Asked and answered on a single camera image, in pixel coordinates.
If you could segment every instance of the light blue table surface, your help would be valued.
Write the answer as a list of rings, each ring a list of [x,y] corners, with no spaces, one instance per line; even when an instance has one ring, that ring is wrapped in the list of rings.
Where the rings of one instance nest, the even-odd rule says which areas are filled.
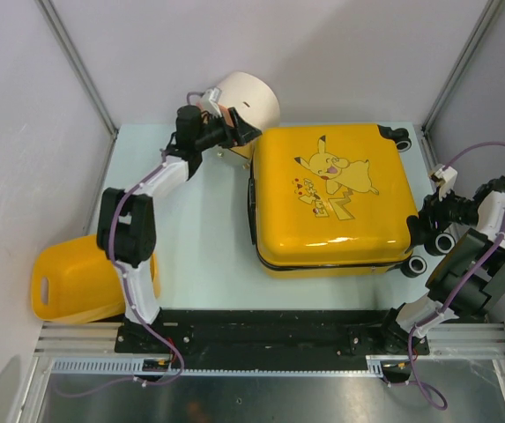
[[[401,154],[419,209],[432,192],[414,128],[409,122],[381,122],[409,130],[412,148]],[[130,188],[160,162],[173,125],[123,125],[103,188]],[[250,242],[247,215],[249,171],[206,152],[196,175],[166,201],[155,202],[160,302],[188,309],[386,309],[417,300],[441,257],[422,247],[427,272],[409,279],[400,271],[342,278],[276,279],[268,276]],[[92,233],[97,226],[99,206]]]

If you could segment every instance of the yellow suitcase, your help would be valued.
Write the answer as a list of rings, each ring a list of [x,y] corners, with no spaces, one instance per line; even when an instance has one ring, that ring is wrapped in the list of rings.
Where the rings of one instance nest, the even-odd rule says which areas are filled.
[[[252,162],[249,223],[268,273],[360,275],[406,262],[417,209],[399,151],[410,146],[405,129],[376,124],[267,130]]]

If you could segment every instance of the pikachu sticker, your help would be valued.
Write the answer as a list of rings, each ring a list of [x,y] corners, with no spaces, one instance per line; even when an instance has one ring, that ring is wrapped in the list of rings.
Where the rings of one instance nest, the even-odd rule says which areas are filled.
[[[295,161],[326,181],[326,192],[335,194],[340,188],[360,193],[379,195],[369,178],[369,160],[349,161],[326,152],[326,136],[318,140],[318,152],[306,161],[296,157]]]

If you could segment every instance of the suitcase wheel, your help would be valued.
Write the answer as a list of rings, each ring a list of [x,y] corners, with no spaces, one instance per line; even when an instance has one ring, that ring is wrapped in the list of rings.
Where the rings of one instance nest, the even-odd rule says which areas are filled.
[[[431,256],[446,256],[455,245],[456,240],[452,235],[441,233],[425,242],[425,250]]]
[[[421,256],[410,256],[401,264],[401,272],[408,278],[416,278],[427,271],[427,262]]]
[[[390,139],[395,143],[398,152],[406,152],[411,148],[412,142],[409,138],[409,131],[405,128],[394,130],[389,126],[377,125],[377,129],[382,137]]]

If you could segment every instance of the cable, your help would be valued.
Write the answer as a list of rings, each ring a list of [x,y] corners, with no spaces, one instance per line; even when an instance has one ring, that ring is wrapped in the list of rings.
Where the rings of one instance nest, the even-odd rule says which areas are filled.
[[[498,145],[501,147],[505,147],[505,142],[499,142],[499,141],[491,141],[491,142],[485,142],[485,143],[479,143],[472,145],[464,150],[462,150],[459,154],[457,154],[452,160],[450,160],[444,167],[442,168],[443,170],[447,169],[448,167],[452,166],[460,157],[462,157],[464,154],[470,152],[471,150],[475,150],[476,148],[480,147],[487,147],[487,146],[493,146],[493,145]],[[465,283],[472,277],[472,275],[485,263],[485,261],[499,248],[503,240],[505,239],[505,211],[503,212],[502,215],[502,220],[501,220],[501,227],[499,228],[499,233],[496,236],[493,245],[485,252],[483,256],[479,258],[479,260],[476,261],[476,263],[464,274],[462,279],[458,282],[458,284],[452,289],[452,291],[449,293],[448,298],[442,305],[442,307],[438,310],[436,310],[433,314],[429,315],[428,317],[422,319],[419,322],[416,322],[414,326],[412,327],[411,331],[409,332],[409,341],[407,344],[407,351],[409,354],[409,361],[411,363],[411,368],[412,368],[412,373],[414,376],[414,381],[408,382],[406,384],[416,384],[420,392],[422,393],[422,396],[437,410],[446,410],[448,408],[448,401],[444,397],[444,395],[434,388],[432,385],[429,385],[428,383],[422,382],[419,377],[419,372],[417,371],[417,368],[415,366],[415,359],[412,356],[412,336],[414,335],[414,332],[421,326],[432,322],[438,315],[443,315],[446,310],[448,310],[449,306],[451,303],[454,301],[456,298],[457,294],[460,292],[462,287],[465,285]],[[430,395],[429,391],[432,390],[433,392],[438,395],[438,397],[442,400],[442,404],[437,404],[433,399],[432,396]]]
[[[143,380],[142,381],[142,387],[143,388],[146,387],[147,385],[161,386],[161,385],[168,385],[169,383],[172,383],[173,381],[175,381],[176,379],[178,379],[182,375],[183,371],[185,370],[185,361],[183,360],[182,354],[173,345],[173,343],[168,342],[159,333],[157,333],[147,322],[145,322],[145,320],[143,319],[143,317],[138,313],[137,307],[133,303],[133,300],[132,300],[132,296],[131,296],[131,293],[130,293],[130,290],[129,290],[129,285],[127,284],[127,279],[124,276],[124,275],[126,275],[126,269],[124,268],[124,266],[122,266],[120,263],[118,263],[117,260],[116,260],[116,258],[115,258],[115,232],[116,232],[116,229],[117,229],[117,224],[119,222],[119,216],[121,215],[121,210],[123,209],[125,203],[129,199],[129,197],[132,196],[137,191],[137,189],[140,187],[141,184],[144,184],[144,183],[148,182],[154,176],[156,176],[162,169],[164,169],[164,167],[165,167],[165,165],[164,165],[164,163],[165,163],[164,159],[165,159],[164,153],[162,153],[162,162],[158,165],[158,167],[156,167],[154,170],[152,170],[150,174],[148,174],[147,176],[145,176],[139,183],[137,183],[134,187],[132,187],[131,189],[129,189],[129,191],[127,191],[125,193],[125,195],[123,197],[121,197],[121,200],[119,200],[119,203],[117,204],[117,207],[115,208],[115,213],[114,213],[113,219],[111,221],[111,227],[109,229],[109,244],[108,244],[109,260],[111,261],[111,263],[114,265],[115,268],[117,268],[117,269],[119,269],[119,271],[121,271],[121,283],[123,284],[123,290],[125,292],[126,307],[130,307],[130,309],[132,310],[133,314],[135,315],[135,317],[137,318],[137,320],[140,322],[140,324],[148,332],[150,332],[151,335],[153,335],[156,339],[158,339],[162,344],[164,344],[165,346],[167,346],[170,349],[170,351],[174,353],[175,357],[180,361],[180,368],[179,368],[179,370],[177,371],[177,373],[173,377],[171,377],[169,379],[166,379],[164,381],[162,381],[162,379],[159,379],[158,381],[155,381],[155,382]],[[105,388],[108,388],[109,386],[113,386],[113,385],[115,385],[117,383],[127,382],[127,381],[137,382],[137,381],[140,381],[140,379],[137,378],[136,376],[133,376],[133,377],[130,377],[130,376],[128,376],[128,377],[119,377],[119,378],[114,379],[112,381],[103,383],[100,386],[98,386],[96,388],[93,388],[91,390],[87,390],[85,392],[79,392],[79,393],[76,393],[76,394],[69,394],[69,393],[66,393],[66,392],[62,392],[55,385],[53,385],[53,389],[54,389],[55,393],[57,395],[59,395],[60,397],[65,397],[65,398],[81,398],[81,397],[87,397],[87,396],[90,396],[92,394],[95,394],[95,393],[97,393],[97,392],[99,392],[101,390],[104,390]]]
[[[204,95],[204,93],[201,91],[190,91],[189,93],[187,93],[185,96],[185,101],[188,103],[188,105],[191,105],[191,97],[193,97],[194,95],[198,95],[199,97],[201,97],[202,95]]]
[[[172,338],[168,338],[167,340],[170,344],[175,346],[174,340]],[[172,366],[174,364],[175,359],[176,359],[176,357],[175,357],[174,352],[172,350],[170,350],[170,366]]]
[[[419,352],[417,351],[416,348],[412,349],[412,353],[414,354],[414,360],[416,361],[419,357]],[[407,359],[406,361],[400,361],[396,363],[388,363],[388,364],[382,364],[382,367],[397,367],[397,368],[404,368],[407,366],[411,366],[411,362]]]
[[[114,267],[119,269],[121,271],[121,281],[123,282],[123,289],[125,292],[125,302],[127,303],[127,307],[130,307],[132,309],[133,314],[137,318],[137,320],[140,322],[140,324],[151,334],[153,335],[156,339],[158,339],[162,344],[167,346],[170,350],[172,350],[177,357],[177,359],[180,361],[180,369],[178,372],[174,375],[174,377],[167,379],[165,381],[157,381],[157,382],[148,382],[150,385],[167,385],[173,381],[175,381],[178,377],[180,377],[183,373],[183,370],[185,369],[185,361],[183,360],[182,354],[178,351],[178,349],[170,344],[167,339],[163,338],[159,333],[157,333],[145,320],[143,317],[138,313],[138,310],[133,303],[129,286],[127,284],[127,280],[124,275],[126,275],[126,269],[116,261],[115,259],[115,231],[117,228],[117,224],[119,223],[119,216],[121,215],[121,210],[123,209],[125,203],[129,199],[130,196],[132,196],[137,189],[139,188],[140,185],[147,183],[150,181],[154,176],[156,176],[162,169],[164,169],[164,160],[156,167],[154,170],[151,171],[150,174],[145,176],[139,183],[137,183],[134,187],[129,189],[125,193],[125,195],[119,200],[119,204],[115,208],[115,214],[113,215],[113,220],[111,221],[111,227],[109,229],[109,260],[111,263],[113,263]]]

